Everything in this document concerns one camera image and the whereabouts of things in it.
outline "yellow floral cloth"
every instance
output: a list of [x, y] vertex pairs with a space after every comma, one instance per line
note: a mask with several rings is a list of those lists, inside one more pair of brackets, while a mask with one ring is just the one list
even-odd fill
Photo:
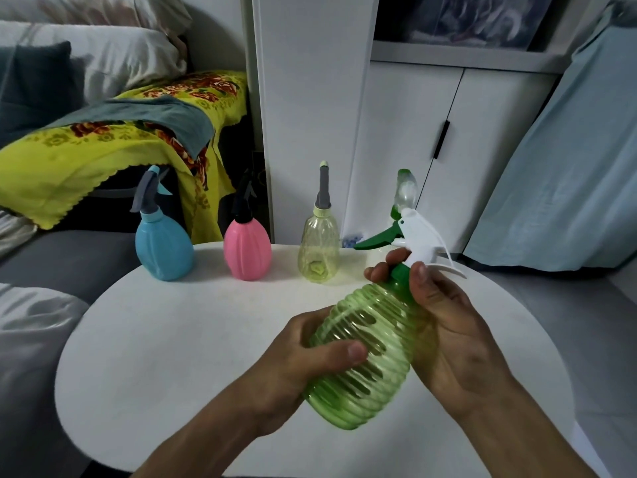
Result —
[[188, 154], [170, 129], [143, 121], [95, 121], [36, 131], [0, 151], [0, 206], [51, 229], [88, 193], [130, 166], [170, 164], [193, 243], [220, 241], [219, 200], [233, 192], [219, 154], [221, 130], [247, 113], [244, 72], [188, 74], [130, 90], [130, 99], [172, 95], [210, 119], [215, 136]]

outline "white round table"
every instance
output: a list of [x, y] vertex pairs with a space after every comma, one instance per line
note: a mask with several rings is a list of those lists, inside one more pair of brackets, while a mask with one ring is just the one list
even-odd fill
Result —
[[[55, 402], [71, 440], [107, 466], [133, 471], [263, 353], [291, 316], [336, 303], [383, 252], [342, 250], [341, 270], [319, 285], [296, 267], [297, 247], [273, 246], [262, 281], [235, 280], [221, 243], [198, 245], [181, 281], [142, 267], [87, 311], [60, 358]], [[563, 435], [575, 423], [564, 363], [546, 332], [512, 296], [462, 267], [451, 275], [488, 322], [515, 376]], [[460, 428], [413, 372], [394, 400], [356, 431], [330, 425], [304, 403], [251, 444], [227, 476], [354, 478], [488, 476]]]

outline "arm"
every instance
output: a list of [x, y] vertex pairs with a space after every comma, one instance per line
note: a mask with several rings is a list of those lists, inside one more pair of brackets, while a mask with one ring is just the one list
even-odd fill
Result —
[[132, 478], [218, 478], [252, 441], [283, 426], [311, 379], [366, 361], [367, 349], [353, 340], [304, 347], [329, 311], [293, 317], [259, 361], [164, 441]]
[[[405, 249], [368, 268], [385, 281]], [[434, 325], [419, 334], [413, 369], [463, 429], [492, 476], [593, 478], [596, 475], [515, 380], [487, 323], [469, 297], [440, 272], [421, 263], [410, 271], [414, 300]]]

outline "pink spray bottle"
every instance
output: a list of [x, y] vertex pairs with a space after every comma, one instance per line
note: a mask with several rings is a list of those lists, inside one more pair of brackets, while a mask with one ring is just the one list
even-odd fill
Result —
[[235, 279], [259, 280], [270, 268], [272, 245], [266, 229], [252, 216], [248, 198], [255, 196], [247, 170], [237, 189], [233, 215], [224, 237], [224, 258]]

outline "shelf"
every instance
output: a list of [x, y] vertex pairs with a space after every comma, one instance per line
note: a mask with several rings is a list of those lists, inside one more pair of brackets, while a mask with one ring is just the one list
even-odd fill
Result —
[[564, 73], [568, 55], [502, 48], [454, 47], [421, 43], [395, 43], [375, 40], [371, 48], [374, 62], [418, 63], [472, 69]]

